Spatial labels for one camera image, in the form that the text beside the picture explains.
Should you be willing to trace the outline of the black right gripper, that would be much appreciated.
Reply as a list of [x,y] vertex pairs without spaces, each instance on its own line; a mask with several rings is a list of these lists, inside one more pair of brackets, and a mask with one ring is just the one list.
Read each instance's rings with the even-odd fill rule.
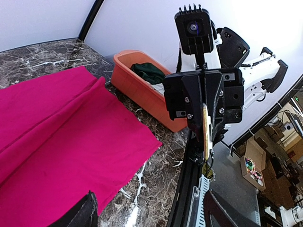
[[244,80],[238,68],[173,73],[163,81],[171,120],[186,118],[188,128],[203,142],[203,106],[211,118],[210,141],[222,139],[226,124],[242,121]]

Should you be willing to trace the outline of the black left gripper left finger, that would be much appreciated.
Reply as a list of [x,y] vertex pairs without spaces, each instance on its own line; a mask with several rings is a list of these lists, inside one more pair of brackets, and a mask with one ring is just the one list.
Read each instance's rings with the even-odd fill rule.
[[95,193],[89,191],[50,227],[97,227],[98,202]]

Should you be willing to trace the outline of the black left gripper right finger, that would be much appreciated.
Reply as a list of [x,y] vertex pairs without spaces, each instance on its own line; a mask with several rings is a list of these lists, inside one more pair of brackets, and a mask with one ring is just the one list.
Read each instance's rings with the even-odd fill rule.
[[218,193],[209,190],[204,197],[205,226],[212,227],[213,217],[221,227],[257,227],[258,224],[240,214]]

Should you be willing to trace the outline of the magenta t-shirt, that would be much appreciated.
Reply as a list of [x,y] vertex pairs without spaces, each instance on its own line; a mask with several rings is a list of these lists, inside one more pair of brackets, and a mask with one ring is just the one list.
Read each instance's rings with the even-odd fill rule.
[[89,191],[98,216],[161,146],[85,67],[0,91],[0,224],[49,227]]

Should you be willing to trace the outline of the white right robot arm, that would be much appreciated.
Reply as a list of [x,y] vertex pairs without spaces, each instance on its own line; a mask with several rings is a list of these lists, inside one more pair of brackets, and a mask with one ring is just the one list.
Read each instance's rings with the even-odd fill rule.
[[217,53],[213,28],[200,21],[177,26],[182,54],[194,55],[194,71],[168,74],[163,80],[166,108],[171,120],[185,118],[197,141],[212,142],[221,138],[232,124],[242,121],[245,91],[264,80],[273,79],[287,67],[263,52],[258,64],[239,68],[211,67],[206,53]]

